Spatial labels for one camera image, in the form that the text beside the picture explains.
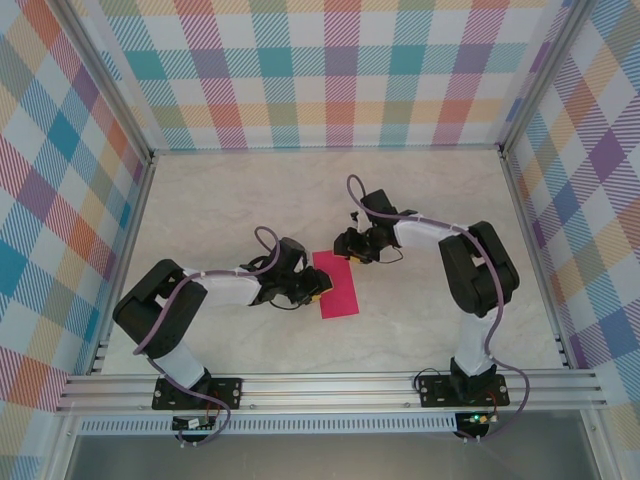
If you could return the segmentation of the pink paper sheet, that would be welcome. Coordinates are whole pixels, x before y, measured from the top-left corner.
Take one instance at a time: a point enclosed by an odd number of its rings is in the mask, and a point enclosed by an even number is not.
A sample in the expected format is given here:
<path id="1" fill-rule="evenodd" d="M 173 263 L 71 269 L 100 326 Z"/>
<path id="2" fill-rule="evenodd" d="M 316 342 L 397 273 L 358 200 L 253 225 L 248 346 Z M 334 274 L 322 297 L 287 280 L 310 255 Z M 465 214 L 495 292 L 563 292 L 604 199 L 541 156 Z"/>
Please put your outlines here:
<path id="1" fill-rule="evenodd" d="M 314 267 L 327 273 L 333 285 L 320 298 L 321 317 L 329 320 L 357 315 L 359 304 L 351 263 L 330 250 L 313 252 L 312 259 Z"/>

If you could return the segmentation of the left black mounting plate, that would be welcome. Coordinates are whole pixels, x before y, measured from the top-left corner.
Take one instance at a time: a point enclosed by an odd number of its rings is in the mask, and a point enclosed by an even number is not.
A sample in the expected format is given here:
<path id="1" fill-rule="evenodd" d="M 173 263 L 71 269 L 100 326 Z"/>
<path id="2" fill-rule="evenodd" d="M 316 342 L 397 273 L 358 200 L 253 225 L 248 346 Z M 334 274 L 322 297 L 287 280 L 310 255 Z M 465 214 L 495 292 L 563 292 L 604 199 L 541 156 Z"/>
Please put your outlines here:
<path id="1" fill-rule="evenodd" d="M 191 390 L 217 398 L 226 403 L 231 410 L 237 410 L 242 395 L 242 379 L 206 376 Z M 205 410 L 208 404 L 207 400 L 187 394 L 173 386 L 167 379 L 159 378 L 154 387 L 151 408 L 159 411 Z"/>

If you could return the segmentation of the black mounting plate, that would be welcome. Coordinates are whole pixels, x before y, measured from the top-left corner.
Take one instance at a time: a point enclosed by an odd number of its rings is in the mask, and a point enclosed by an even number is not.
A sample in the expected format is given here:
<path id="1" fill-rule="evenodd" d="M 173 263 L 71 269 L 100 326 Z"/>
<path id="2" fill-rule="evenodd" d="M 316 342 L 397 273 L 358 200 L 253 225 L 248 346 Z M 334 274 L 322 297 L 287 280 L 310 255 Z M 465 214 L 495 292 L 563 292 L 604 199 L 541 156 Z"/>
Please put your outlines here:
<path id="1" fill-rule="evenodd" d="M 510 405 L 503 375 L 496 375 L 488 386 L 461 400 L 446 375 L 420 375 L 414 382 L 423 408 L 431 407 L 504 407 Z"/>
<path id="2" fill-rule="evenodd" d="M 226 403 L 231 410 L 237 410 L 242 395 L 242 379 L 206 376 L 191 390 L 217 398 Z M 173 386 L 167 379 L 159 378 L 154 387 L 151 408 L 159 411 L 205 410 L 208 404 L 207 400 L 187 394 Z"/>

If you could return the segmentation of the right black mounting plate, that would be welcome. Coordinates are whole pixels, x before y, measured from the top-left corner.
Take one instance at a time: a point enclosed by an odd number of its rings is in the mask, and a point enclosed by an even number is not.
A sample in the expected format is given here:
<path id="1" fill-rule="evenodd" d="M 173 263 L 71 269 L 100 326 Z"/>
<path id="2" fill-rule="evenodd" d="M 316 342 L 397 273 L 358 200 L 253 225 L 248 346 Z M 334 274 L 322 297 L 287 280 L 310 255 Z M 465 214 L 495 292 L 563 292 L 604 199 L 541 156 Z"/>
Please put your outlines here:
<path id="1" fill-rule="evenodd" d="M 461 400 L 446 375 L 420 375 L 414 382 L 423 408 L 431 407 L 504 407 L 510 405 L 503 375 L 496 375 L 488 386 Z"/>

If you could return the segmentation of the grey metal panel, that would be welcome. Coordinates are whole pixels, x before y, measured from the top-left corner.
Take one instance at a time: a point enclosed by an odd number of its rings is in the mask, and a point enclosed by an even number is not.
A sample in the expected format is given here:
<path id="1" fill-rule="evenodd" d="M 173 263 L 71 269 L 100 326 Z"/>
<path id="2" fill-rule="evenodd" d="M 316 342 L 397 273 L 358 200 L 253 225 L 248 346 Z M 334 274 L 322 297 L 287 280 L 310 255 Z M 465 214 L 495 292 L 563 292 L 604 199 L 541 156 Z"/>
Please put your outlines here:
<path id="1" fill-rule="evenodd" d="M 197 449 L 168 437 L 81 437 L 65 480 L 600 480 L 568 452 L 505 438 L 466 445 L 419 434 L 227 436 Z"/>

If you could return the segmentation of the left black circuit board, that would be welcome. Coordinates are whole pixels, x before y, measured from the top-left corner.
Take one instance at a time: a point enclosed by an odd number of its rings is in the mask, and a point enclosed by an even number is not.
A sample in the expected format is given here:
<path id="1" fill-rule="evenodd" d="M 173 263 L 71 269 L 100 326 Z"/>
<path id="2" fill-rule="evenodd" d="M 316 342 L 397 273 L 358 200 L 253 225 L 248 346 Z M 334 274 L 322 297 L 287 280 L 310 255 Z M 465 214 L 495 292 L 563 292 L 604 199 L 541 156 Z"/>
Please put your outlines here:
<path id="1" fill-rule="evenodd" d="M 211 431 L 216 426 L 216 417 L 174 416 L 171 428 L 174 431 Z"/>

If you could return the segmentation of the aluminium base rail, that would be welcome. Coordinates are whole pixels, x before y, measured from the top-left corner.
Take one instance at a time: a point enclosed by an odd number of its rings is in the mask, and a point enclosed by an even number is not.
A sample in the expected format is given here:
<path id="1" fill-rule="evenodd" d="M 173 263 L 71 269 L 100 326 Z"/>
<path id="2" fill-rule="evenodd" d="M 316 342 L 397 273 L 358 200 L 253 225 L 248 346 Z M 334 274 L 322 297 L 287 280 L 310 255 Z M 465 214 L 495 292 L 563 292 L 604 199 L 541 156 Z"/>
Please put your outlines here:
<path id="1" fill-rule="evenodd" d="M 510 403 L 498 411 L 591 410 L 607 406 L 596 374 L 590 370 L 530 370 L 530 386 L 515 373 L 504 378 Z M 429 391 L 414 389 L 411 372 L 242 374 L 236 414 L 392 413 L 421 409 Z M 61 394 L 59 414 L 153 414 L 152 405 L 177 402 L 156 386 L 156 375 L 72 376 Z"/>

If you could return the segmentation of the aluminium frame bar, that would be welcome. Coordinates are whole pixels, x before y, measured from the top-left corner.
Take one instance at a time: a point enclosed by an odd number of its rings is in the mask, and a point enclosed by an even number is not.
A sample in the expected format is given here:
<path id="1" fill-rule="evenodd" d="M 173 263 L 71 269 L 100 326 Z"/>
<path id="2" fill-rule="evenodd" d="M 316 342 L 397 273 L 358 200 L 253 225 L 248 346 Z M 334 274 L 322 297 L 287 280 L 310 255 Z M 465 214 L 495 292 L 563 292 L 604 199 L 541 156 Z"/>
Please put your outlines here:
<path id="1" fill-rule="evenodd" d="M 532 264 L 538 290 L 541 294 L 545 311 L 549 319 L 554 338 L 556 339 L 556 344 L 558 345 L 559 354 L 562 358 L 562 362 L 565 368 L 575 369 L 576 366 L 574 365 L 573 354 L 566 343 L 564 327 L 560 321 L 553 292 L 551 291 L 551 288 L 545 276 L 542 258 L 540 252 L 538 251 L 537 240 L 534 231 L 528 222 L 525 205 L 518 190 L 515 177 L 512 173 L 508 156 L 501 150 L 498 151 L 498 154 L 500 166 L 511 196 L 516 217 L 518 219 L 528 255 Z"/>
<path id="2" fill-rule="evenodd" d="M 99 322 L 96 326 L 95 335 L 89 344 L 88 357 L 85 360 L 80 371 L 82 375 L 91 375 L 93 373 L 94 364 L 98 357 L 98 350 L 103 344 L 108 343 L 110 332 L 112 329 L 112 313 L 118 303 L 120 296 L 124 290 L 127 273 L 129 270 L 131 258 L 134 252 L 135 243 L 140 230 L 142 217 L 151 191 L 154 179 L 157 156 L 152 156 L 145 164 L 142 171 L 140 188 L 135 198 L 133 209 L 126 228 L 126 236 L 122 244 L 121 255 L 115 264 L 114 279 L 108 290 L 108 297 L 105 304 L 104 312 L 101 314 Z"/>
<path id="3" fill-rule="evenodd" d="M 344 153 L 344 152 L 404 152 L 404 151 L 492 151 L 499 152 L 496 144 L 463 144 L 463 145 L 423 145 L 423 146 L 342 146 L 342 147 L 282 147 L 282 148 L 233 148 L 233 149 L 196 149 L 169 150 L 156 149 L 154 157 L 161 156 L 195 156 L 195 155 L 227 155 L 227 154 L 294 154 L 294 153 Z"/>

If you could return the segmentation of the aluminium frame post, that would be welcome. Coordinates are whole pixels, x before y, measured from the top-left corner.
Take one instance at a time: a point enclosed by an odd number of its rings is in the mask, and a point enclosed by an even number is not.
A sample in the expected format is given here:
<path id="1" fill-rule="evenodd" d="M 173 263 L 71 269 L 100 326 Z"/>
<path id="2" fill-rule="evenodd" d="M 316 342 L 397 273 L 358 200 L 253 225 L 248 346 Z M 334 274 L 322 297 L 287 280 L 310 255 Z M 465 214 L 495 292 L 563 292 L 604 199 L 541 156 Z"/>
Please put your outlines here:
<path id="1" fill-rule="evenodd" d="M 518 104 L 512 120 L 507 122 L 505 132 L 498 142 L 499 151 L 503 158 L 507 158 L 514 151 L 516 144 L 524 135 L 526 127 L 532 121 L 535 110 L 556 78 L 569 50 L 597 2 L 598 0 L 571 0 L 567 14 L 558 26 L 557 34 L 546 48 L 541 59 L 534 60 L 534 64 L 538 68 L 534 72 L 526 94 Z"/>
<path id="2" fill-rule="evenodd" d="M 147 163 L 150 163 L 152 161 L 152 150 L 71 1 L 48 1 L 51 8 L 56 11 L 57 18 L 71 38 L 73 45 L 86 65 L 87 71 L 94 79 L 98 90 L 104 95 L 107 104 L 120 122 L 127 138 L 132 141 L 134 149 L 142 158 Z"/>

